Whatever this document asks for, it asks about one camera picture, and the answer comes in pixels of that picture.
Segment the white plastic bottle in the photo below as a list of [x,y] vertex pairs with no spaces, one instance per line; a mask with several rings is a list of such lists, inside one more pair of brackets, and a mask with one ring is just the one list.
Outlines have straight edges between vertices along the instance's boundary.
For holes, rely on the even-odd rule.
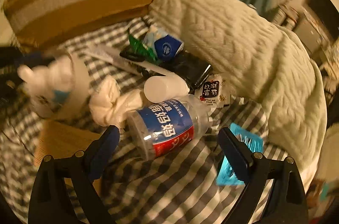
[[184,97],[189,91],[187,83],[177,75],[152,76],[144,84],[144,94],[152,103]]

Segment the translucent white comb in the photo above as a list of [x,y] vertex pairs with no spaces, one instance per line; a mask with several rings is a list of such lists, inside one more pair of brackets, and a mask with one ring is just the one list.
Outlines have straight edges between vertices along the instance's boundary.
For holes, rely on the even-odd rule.
[[130,72],[134,75],[143,76],[145,78],[152,76],[176,76],[175,73],[168,71],[158,65],[154,65],[146,60],[133,61],[120,55],[117,48],[98,44],[90,45],[85,49],[85,54],[96,59],[101,59],[119,69]]

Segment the blue foil packet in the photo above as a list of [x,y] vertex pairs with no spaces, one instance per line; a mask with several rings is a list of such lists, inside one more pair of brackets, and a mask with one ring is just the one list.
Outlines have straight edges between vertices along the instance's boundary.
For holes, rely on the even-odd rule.
[[219,186],[235,186],[249,181],[252,154],[263,152],[263,139],[235,123],[223,127],[218,133],[218,143],[224,153],[216,183]]

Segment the white crumpled cloth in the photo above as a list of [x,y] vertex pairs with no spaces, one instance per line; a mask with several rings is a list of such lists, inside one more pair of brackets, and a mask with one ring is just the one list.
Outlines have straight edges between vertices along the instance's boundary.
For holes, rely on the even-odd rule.
[[102,127],[114,125],[123,129],[128,113],[142,109],[147,102],[144,92],[140,89],[121,94],[117,81],[108,75],[91,95],[89,109],[96,124]]

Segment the clear bottle blue red label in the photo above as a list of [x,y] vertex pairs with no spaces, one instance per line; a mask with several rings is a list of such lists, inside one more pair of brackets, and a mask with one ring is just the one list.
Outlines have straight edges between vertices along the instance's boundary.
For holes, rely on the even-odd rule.
[[141,157],[153,160],[201,138],[211,127],[210,115],[210,108],[189,94],[131,111],[126,121]]

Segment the white snack sachet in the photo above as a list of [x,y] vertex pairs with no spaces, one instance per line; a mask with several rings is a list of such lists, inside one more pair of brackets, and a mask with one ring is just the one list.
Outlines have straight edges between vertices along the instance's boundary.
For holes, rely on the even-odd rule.
[[194,95],[210,108],[220,108],[230,104],[228,83],[221,74],[210,75]]

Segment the green snack packet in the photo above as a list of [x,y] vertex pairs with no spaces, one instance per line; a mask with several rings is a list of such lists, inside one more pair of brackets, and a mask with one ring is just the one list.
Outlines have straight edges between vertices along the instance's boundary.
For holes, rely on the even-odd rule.
[[131,34],[128,34],[130,51],[144,58],[144,60],[156,64],[158,58],[154,53],[153,49],[145,45],[141,40],[135,38]]

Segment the cream knitted blanket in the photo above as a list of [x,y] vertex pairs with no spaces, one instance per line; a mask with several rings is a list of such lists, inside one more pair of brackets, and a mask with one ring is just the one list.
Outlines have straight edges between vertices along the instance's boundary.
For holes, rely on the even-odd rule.
[[238,124],[294,158],[305,188],[317,170],[327,124],[322,76],[298,36],[239,0],[154,0],[151,15],[185,48],[254,104]]

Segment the blue white tissue pack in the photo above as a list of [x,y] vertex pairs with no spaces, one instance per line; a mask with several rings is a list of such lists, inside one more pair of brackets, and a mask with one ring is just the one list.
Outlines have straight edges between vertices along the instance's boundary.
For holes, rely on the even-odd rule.
[[150,48],[156,58],[166,61],[174,58],[184,48],[184,42],[168,34],[162,28],[151,25],[143,40],[143,45]]

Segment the black phone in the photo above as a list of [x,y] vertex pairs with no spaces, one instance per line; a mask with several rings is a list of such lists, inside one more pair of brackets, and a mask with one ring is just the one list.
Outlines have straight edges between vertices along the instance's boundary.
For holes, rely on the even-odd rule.
[[187,51],[179,52],[174,58],[162,62],[160,67],[180,76],[193,90],[199,89],[213,70],[210,63]]

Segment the black television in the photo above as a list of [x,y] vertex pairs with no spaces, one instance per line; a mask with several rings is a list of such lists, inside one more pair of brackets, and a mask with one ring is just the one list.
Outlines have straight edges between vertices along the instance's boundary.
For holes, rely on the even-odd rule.
[[324,24],[332,39],[338,39],[339,14],[331,0],[306,0],[306,5]]

